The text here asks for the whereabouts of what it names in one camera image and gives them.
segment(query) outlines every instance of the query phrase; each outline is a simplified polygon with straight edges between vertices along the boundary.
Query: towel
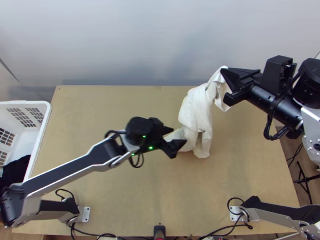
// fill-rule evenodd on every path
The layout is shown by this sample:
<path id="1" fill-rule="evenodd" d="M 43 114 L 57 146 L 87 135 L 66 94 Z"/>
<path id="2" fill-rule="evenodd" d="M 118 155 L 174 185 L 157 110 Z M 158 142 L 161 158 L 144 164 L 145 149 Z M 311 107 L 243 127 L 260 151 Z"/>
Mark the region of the towel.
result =
<path id="1" fill-rule="evenodd" d="M 172 139 L 186 139 L 187 143 L 180 151 L 193 150 L 194 155 L 198 158 L 210 156 L 209 150 L 213 136 L 213 102 L 224 112 L 230 108 L 223 102 L 223 97 L 226 92 L 232 93 L 232 91 L 220 73 L 221 68 L 228 67 L 220 67 L 207 83 L 188 91 L 182 102 L 178 118 L 183 126 L 165 137 L 167 142 Z"/>

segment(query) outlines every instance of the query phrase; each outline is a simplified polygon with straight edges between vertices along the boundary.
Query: black cable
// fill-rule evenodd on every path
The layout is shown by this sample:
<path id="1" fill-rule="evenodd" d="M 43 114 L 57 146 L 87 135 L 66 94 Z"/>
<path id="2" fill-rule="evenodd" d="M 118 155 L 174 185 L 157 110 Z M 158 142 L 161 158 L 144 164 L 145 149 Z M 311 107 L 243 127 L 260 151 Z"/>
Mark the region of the black cable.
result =
<path id="1" fill-rule="evenodd" d="M 130 162 L 130 164 L 131 164 L 132 167 L 134 167 L 134 168 L 141 168 L 142 165 L 144 164 L 144 156 L 143 156 L 142 153 L 139 154 L 139 155 L 138 155 L 138 160 L 137 160 L 136 163 L 134 163 L 132 157 L 130 157 L 130 158 L 129 158 L 129 162 Z"/>
<path id="2" fill-rule="evenodd" d="M 291 158 L 288 158 L 288 159 L 287 159 L 287 161 L 290 160 L 290 159 L 292 159 L 291 162 L 289 163 L 288 167 L 291 166 L 291 164 L 292 164 L 293 161 L 295 160 L 296 156 L 298 156 L 298 154 L 300 153 L 300 151 L 301 151 L 302 148 L 303 148 L 303 144 L 301 143 L 301 144 L 297 147 L 295 154 L 294 154 Z"/>
<path id="3" fill-rule="evenodd" d="M 294 76 L 294 78 L 292 78 L 292 80 L 291 80 L 291 82 L 290 82 L 290 92 L 292 92 L 293 91 L 293 84 L 294 84 L 294 82 L 298 79 L 300 77 L 300 74 L 298 74 L 297 73 L 297 75 L 296 76 Z"/>
<path id="4" fill-rule="evenodd" d="M 111 133 L 114 133 L 114 134 L 126 134 L 126 132 L 121 132 L 121 131 L 115 131 L 115 130 L 109 130 L 105 135 L 104 135 L 104 138 L 107 138 Z"/>
<path id="5" fill-rule="evenodd" d="M 64 191 L 64 192 L 70 193 L 71 196 L 72 196 L 72 198 L 75 200 L 74 195 L 73 195 L 72 192 L 70 192 L 70 191 L 68 191 L 68 190 L 66 190 L 66 189 L 63 189 L 63 188 L 59 188 L 59 189 L 57 189 L 54 193 L 55 193 L 57 196 L 61 197 L 61 201 L 64 200 L 64 199 L 66 199 L 66 198 L 65 198 L 64 196 L 61 196 L 60 194 L 58 194 L 59 191 Z"/>
<path id="6" fill-rule="evenodd" d="M 72 233 L 73 230 L 74 230 L 74 231 L 77 231 L 77 232 L 79 232 L 79 233 L 82 233 L 82 234 L 84 234 L 84 235 L 98 237 L 98 239 L 99 239 L 100 237 L 116 238 L 116 235 L 111 234 L 111 233 L 103 233 L 103 234 L 99 235 L 99 234 L 93 234 L 93 233 L 83 232 L 83 231 L 80 231 L 80 230 L 76 229 L 76 228 L 74 227 L 75 225 L 76 225 L 76 223 L 73 223 L 71 226 L 69 226 L 70 229 L 71 229 L 71 238 L 72 238 L 72 240 L 75 240 L 75 239 L 74 239 L 74 236 L 73 236 L 73 233 Z"/>
<path id="7" fill-rule="evenodd" d="M 293 159 L 297 154 L 299 154 L 299 152 L 300 152 L 300 150 L 301 150 L 301 149 L 299 150 L 299 148 L 300 148 L 301 146 L 302 146 L 302 143 L 299 144 L 299 146 L 297 147 L 294 155 L 293 155 L 291 158 L 288 158 L 287 161 L 289 161 L 290 159 Z"/>
<path id="8" fill-rule="evenodd" d="M 145 239 L 145 240 L 151 240 L 151 239 L 145 238 L 145 237 L 134 237 L 134 238 L 141 238 L 141 239 Z"/>
<path id="9" fill-rule="evenodd" d="M 267 115 L 267 123 L 266 123 L 266 127 L 264 128 L 264 131 L 263 131 L 263 136 L 267 140 L 271 140 L 271 141 L 281 138 L 287 131 L 290 130 L 287 126 L 284 126 L 283 128 L 280 129 L 279 132 L 277 132 L 273 136 L 269 135 L 272 119 L 273 119 L 272 116 Z"/>
<path id="10" fill-rule="evenodd" d="M 230 201 L 231 201 L 232 199 L 239 199 L 239 200 L 241 200 L 242 202 L 244 202 L 241 198 L 231 198 L 231 199 L 229 199 L 229 200 L 228 200 L 228 203 L 227 203 L 229 212 L 231 212 L 230 209 L 229 209 L 229 203 L 230 203 Z M 245 226 L 245 227 L 249 228 L 250 230 L 253 229 L 253 227 L 252 227 L 251 225 L 247 224 L 247 223 L 237 225 L 238 221 L 242 218 L 243 215 L 244 215 L 243 213 L 239 214 L 239 217 L 238 217 L 238 219 L 236 220 L 236 223 L 235 223 L 234 225 L 230 225 L 230 226 L 226 226 L 226 227 L 223 227 L 223 228 L 219 228 L 218 230 L 215 230 L 215 231 L 209 233 L 208 235 L 199 237 L 198 240 L 202 240 L 202 239 L 207 238 L 207 237 L 224 237 L 224 236 L 228 236 L 230 233 L 233 232 L 233 230 L 234 230 L 236 227 L 244 227 L 244 226 Z M 226 234 L 221 234 L 221 235 L 215 235 L 215 233 L 220 232 L 220 231 L 222 231 L 222 230 L 224 230 L 224 229 L 228 229 L 228 228 L 232 228 L 228 233 L 226 233 Z"/>
<path id="11" fill-rule="evenodd" d="M 242 214 L 241 212 L 239 212 L 239 213 L 234 213 L 234 212 L 232 212 L 230 209 L 230 207 L 229 207 L 229 204 L 230 204 L 230 202 L 232 201 L 232 200 L 234 200 L 234 199 L 238 199 L 238 200 L 240 200 L 240 201 L 242 201 L 242 203 L 244 203 L 244 201 L 241 199 L 241 198 L 230 198 L 229 200 L 228 200 L 228 202 L 227 202 L 227 207 L 228 207 L 228 210 L 229 210 L 229 212 L 231 212 L 233 215 L 240 215 L 240 214 Z"/>
<path id="12" fill-rule="evenodd" d="M 74 238 L 74 236 L 73 236 L 73 229 L 72 229 L 72 228 L 70 228 L 70 235 L 71 235 L 72 240 L 76 240 L 76 239 Z"/>
<path id="13" fill-rule="evenodd" d="M 109 130 L 109 131 L 104 135 L 104 138 L 107 138 L 111 133 L 114 133 L 114 134 L 116 134 L 117 136 L 119 136 L 120 134 L 126 134 L 126 132 Z M 129 158 L 129 162 L 130 162 L 130 164 L 131 164 L 132 167 L 134 167 L 134 168 L 141 168 L 142 165 L 144 164 L 144 156 L 143 156 L 143 154 L 139 154 L 139 155 L 138 155 L 138 160 L 137 160 L 136 163 L 134 163 L 132 157 L 130 157 L 130 158 Z"/>

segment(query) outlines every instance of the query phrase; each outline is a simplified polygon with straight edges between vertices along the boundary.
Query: white laundry basket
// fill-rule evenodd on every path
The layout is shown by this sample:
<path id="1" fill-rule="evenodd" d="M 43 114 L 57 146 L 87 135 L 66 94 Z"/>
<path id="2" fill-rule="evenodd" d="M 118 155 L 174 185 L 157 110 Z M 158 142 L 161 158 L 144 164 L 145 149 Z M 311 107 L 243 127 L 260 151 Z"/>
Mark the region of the white laundry basket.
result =
<path id="1" fill-rule="evenodd" d="M 24 180 L 37 159 L 51 104 L 45 101 L 0 102 L 0 175 L 2 166 L 31 155 Z"/>

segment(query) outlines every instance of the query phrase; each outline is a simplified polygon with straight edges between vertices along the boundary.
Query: table surface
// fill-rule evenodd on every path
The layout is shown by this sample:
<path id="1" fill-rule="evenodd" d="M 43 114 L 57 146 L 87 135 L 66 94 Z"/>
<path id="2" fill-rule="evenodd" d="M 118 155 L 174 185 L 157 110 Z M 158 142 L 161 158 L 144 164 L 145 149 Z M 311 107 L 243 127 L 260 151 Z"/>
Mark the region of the table surface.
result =
<path id="1" fill-rule="evenodd" d="M 190 86 L 58 86 L 52 113 L 32 175 L 85 154 L 108 130 L 121 130 L 133 116 L 157 117 L 179 128 L 178 113 Z M 93 172 L 64 188 L 76 202 L 91 207 L 91 233 L 151 236 L 166 226 L 168 236 L 201 236 L 232 225 L 227 201 L 252 195 L 264 202 L 298 207 L 298 199 L 279 141 L 262 134 L 266 114 L 247 101 L 227 112 L 213 107 L 210 157 L 192 152 L 169 159 L 162 151 L 145 154 L 142 168 L 125 162 L 108 172 Z M 54 193 L 44 199 L 59 200 Z M 232 234 L 292 232 L 265 221 Z M 13 232 L 69 235 L 58 220 L 31 221 Z"/>

